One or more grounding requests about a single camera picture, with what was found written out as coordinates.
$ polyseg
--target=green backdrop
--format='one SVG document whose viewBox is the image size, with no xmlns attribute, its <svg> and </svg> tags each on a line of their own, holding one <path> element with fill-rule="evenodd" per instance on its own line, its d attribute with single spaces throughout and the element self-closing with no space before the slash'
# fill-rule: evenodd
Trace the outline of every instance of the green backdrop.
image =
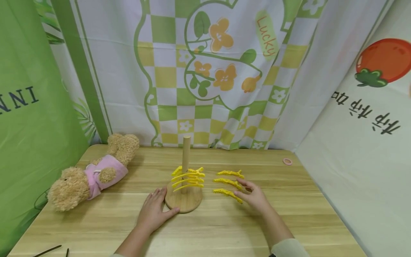
<svg viewBox="0 0 411 257">
<path fill-rule="evenodd" d="M 88 143 L 33 0 L 0 1 L 0 256 Z"/>
</svg>

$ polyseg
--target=teddy bear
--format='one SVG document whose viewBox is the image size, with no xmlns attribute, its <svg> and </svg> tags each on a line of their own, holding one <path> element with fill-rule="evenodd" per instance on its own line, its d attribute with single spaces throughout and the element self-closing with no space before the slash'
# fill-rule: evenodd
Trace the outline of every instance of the teddy bear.
<svg viewBox="0 0 411 257">
<path fill-rule="evenodd" d="M 91 161 L 85 170 L 70 167 L 62 171 L 48 192 L 48 201 L 56 211 L 71 210 L 126 176 L 127 165 L 139 148 L 139 139 L 135 135 L 116 133 L 109 136 L 107 142 L 107 155 Z"/>
</svg>

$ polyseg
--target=white curtain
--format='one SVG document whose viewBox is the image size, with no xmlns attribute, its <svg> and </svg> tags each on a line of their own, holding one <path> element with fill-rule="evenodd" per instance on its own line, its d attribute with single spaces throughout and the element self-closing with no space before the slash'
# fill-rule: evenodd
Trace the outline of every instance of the white curtain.
<svg viewBox="0 0 411 257">
<path fill-rule="evenodd" d="M 176 147 L 188 134 L 229 150 L 295 150 L 389 6 L 35 1 L 60 25 L 42 19 L 90 142 L 122 132 Z"/>
<path fill-rule="evenodd" d="M 393 0 L 329 0 L 270 148 L 295 151 Z"/>
</svg>

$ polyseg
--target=checkered pattern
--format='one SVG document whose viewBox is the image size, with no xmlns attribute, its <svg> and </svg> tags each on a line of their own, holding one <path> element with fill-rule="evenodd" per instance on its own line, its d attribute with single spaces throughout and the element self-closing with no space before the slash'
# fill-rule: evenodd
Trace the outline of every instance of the checkered pattern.
<svg viewBox="0 0 411 257">
<path fill-rule="evenodd" d="M 282 27 L 286 36 L 275 62 L 260 67 L 263 85 L 254 102 L 235 110 L 226 108 L 219 97 L 196 99 L 185 86 L 184 71 L 191 59 L 184 41 L 185 24 L 206 1 L 145 1 L 143 11 L 147 15 L 137 51 L 151 80 L 145 99 L 147 114 L 158 134 L 154 146 L 182 146 L 183 136 L 188 134 L 194 147 L 268 148 L 323 8 L 310 7 L 308 0 L 301 4 L 288 1 L 292 4 L 285 4 Z"/>
</svg>

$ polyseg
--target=white wall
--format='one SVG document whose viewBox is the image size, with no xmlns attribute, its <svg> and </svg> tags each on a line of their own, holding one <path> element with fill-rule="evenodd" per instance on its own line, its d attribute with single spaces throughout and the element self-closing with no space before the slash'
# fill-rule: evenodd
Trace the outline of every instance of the white wall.
<svg viewBox="0 0 411 257">
<path fill-rule="evenodd" d="M 369 44 L 411 42 L 410 13 L 409 0 L 395 0 Z M 355 65 L 336 90 L 349 98 L 329 101 L 296 154 L 369 256 L 411 256 L 411 72 L 383 88 L 358 87 Z M 350 114 L 359 99 L 373 110 L 367 118 Z M 401 126 L 392 134 L 372 129 L 386 113 Z"/>
</svg>

